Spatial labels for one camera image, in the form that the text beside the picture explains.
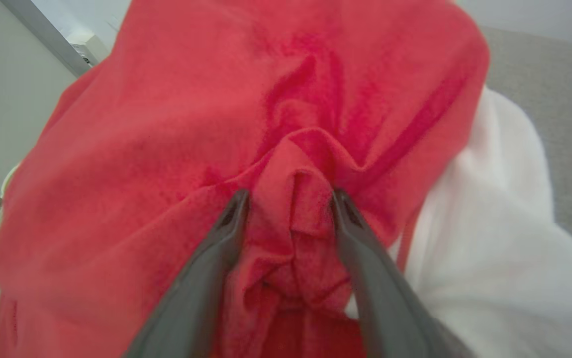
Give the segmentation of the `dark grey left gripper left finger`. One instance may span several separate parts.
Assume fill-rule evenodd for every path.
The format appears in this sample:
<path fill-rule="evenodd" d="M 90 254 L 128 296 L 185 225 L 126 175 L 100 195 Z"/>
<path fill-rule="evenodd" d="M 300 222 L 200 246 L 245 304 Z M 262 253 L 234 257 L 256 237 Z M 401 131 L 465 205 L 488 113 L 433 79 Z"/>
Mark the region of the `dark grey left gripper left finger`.
<path fill-rule="evenodd" d="M 122 358 L 209 358 L 222 292 L 243 247 L 247 189 L 234 193 Z"/>

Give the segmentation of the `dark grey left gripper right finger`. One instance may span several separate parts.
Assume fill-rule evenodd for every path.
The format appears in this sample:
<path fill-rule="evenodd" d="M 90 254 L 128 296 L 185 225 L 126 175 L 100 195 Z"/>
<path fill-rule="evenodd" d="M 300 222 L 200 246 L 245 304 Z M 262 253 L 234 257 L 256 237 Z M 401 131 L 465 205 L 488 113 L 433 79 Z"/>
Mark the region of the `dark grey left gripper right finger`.
<path fill-rule="evenodd" d="M 331 208 L 367 357 L 473 358 L 423 306 L 347 193 L 334 190 Z"/>

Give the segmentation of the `red T-shirt with white sleeves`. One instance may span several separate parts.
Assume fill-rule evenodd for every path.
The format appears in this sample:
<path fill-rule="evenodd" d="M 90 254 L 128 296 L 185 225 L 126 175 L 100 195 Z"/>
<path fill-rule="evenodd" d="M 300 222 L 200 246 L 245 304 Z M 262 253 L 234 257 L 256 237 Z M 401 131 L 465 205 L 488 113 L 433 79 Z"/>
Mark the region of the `red T-shirt with white sleeves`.
<path fill-rule="evenodd" d="M 572 236 L 452 0 L 132 0 L 6 190 L 0 358 L 122 358 L 247 189 L 209 358 L 365 358 L 347 193 L 476 358 L 572 358 Z"/>

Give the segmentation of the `white cloth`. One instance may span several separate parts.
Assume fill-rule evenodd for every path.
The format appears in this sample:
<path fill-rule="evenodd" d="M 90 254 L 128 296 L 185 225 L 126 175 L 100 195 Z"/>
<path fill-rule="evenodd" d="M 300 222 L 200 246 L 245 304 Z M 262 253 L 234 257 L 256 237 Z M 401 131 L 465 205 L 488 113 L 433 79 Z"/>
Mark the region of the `white cloth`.
<path fill-rule="evenodd" d="M 572 234 L 572 43 L 482 27 L 489 88 L 530 116 L 542 138 L 557 222 Z"/>

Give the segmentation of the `white wall box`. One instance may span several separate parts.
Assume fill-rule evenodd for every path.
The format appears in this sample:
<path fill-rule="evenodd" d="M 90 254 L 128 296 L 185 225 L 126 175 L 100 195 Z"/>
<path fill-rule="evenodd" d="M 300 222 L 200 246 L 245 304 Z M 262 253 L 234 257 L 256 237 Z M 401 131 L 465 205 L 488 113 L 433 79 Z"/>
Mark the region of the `white wall box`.
<path fill-rule="evenodd" d="M 88 30 L 73 32 L 66 37 L 66 41 L 90 67 L 97 66 L 109 56 L 109 49 L 101 39 Z"/>

